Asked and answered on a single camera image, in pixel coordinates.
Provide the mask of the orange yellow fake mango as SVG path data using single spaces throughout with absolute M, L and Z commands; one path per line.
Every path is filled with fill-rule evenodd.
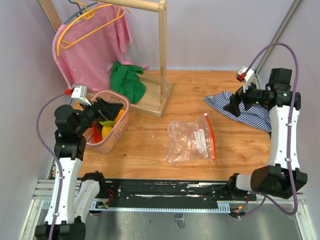
M 123 116 L 123 114 L 125 113 L 124 109 L 121 109 L 116 117 L 116 119 L 114 120 L 114 125 L 121 119 L 121 117 Z

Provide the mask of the green fake round fruit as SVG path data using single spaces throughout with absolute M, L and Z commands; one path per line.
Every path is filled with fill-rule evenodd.
M 99 124 L 101 126 L 113 127 L 115 124 L 115 121 L 114 120 L 99 121 Z

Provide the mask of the yellow fake lemon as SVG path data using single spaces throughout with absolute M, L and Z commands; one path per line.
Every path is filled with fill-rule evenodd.
M 112 126 L 103 126 L 101 130 L 101 137 L 104 140 L 108 134 L 112 131 L 113 127 Z

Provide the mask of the fake watermelon slice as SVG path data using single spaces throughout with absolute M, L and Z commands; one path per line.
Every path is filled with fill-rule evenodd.
M 102 134 L 101 134 L 101 129 L 97 126 L 93 126 L 93 137 L 92 141 L 94 144 L 97 144 L 102 141 Z

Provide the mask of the clear zip top bag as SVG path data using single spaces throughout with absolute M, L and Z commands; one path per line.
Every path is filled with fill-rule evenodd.
M 216 161 L 216 146 L 208 114 L 193 122 L 175 120 L 167 125 L 167 155 L 171 165 L 205 158 Z

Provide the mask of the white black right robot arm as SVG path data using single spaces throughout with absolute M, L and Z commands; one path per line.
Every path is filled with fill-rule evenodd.
M 232 115 L 241 115 L 240 104 L 245 110 L 254 105 L 267 108 L 271 120 L 271 147 L 268 165 L 255 169 L 252 174 L 233 174 L 227 183 L 226 193 L 238 200 L 253 191 L 274 197 L 289 199 L 292 185 L 300 190 L 308 175 L 300 171 L 297 156 L 297 123 L 301 109 L 301 94 L 291 90 L 292 70 L 273 68 L 266 89 L 258 89 L 253 82 L 254 71 L 242 67 L 236 74 L 243 82 L 230 97 L 224 110 Z

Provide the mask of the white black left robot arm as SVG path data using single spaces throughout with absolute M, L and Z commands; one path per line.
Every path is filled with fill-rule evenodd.
M 50 151 L 55 160 L 55 179 L 50 206 L 44 223 L 35 228 L 38 240 L 83 240 L 86 218 L 95 198 L 107 193 L 101 172 L 87 173 L 76 193 L 78 174 L 86 148 L 84 133 L 97 121 L 115 120 L 122 103 L 110 103 L 98 97 L 76 110 L 59 106 L 55 112 L 55 146 Z

